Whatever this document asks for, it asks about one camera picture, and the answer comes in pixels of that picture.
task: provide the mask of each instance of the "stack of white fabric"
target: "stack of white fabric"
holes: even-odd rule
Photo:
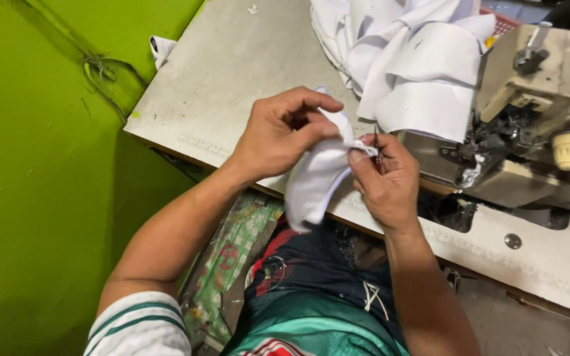
[[[311,0],[312,25],[357,114],[388,132],[463,142],[494,15],[479,0]]]

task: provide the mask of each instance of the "white table top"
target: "white table top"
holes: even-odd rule
[[[258,12],[247,8],[257,5]],[[212,166],[242,134],[253,101],[298,85],[326,84],[345,104],[356,136],[372,124],[355,117],[357,100],[313,33],[307,0],[211,0],[191,22],[125,127],[128,133]],[[260,185],[283,193],[286,177]],[[328,212],[381,231],[347,180]],[[570,225],[554,231],[485,206],[471,231],[421,221],[435,254],[487,277],[570,308]],[[519,250],[503,239],[522,238]]]

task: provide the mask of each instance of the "red plastic basket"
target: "red plastic basket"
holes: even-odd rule
[[[479,10],[479,13],[481,15],[488,15],[490,13],[493,13],[496,16],[496,28],[494,29],[493,36],[506,34],[509,31],[513,30],[514,28],[517,28],[518,26],[523,24],[522,22],[514,20],[513,18],[503,16],[500,13],[496,13],[491,9],[484,8],[482,6],[481,9]]]

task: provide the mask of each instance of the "drawstring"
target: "drawstring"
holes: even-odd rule
[[[370,304],[373,303],[375,298],[379,301],[379,304],[382,306],[382,310],[384,311],[384,316],[386,317],[386,321],[388,321],[388,314],[386,313],[386,308],[384,307],[384,303],[382,303],[382,299],[379,298],[379,287],[370,284],[367,281],[362,281],[364,284],[364,291],[366,292],[366,305],[364,305],[364,310],[368,312],[370,309]]]

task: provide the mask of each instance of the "striped sleeve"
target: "striped sleeve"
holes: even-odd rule
[[[126,296],[98,317],[89,332],[83,356],[188,356],[179,305],[162,292]]]

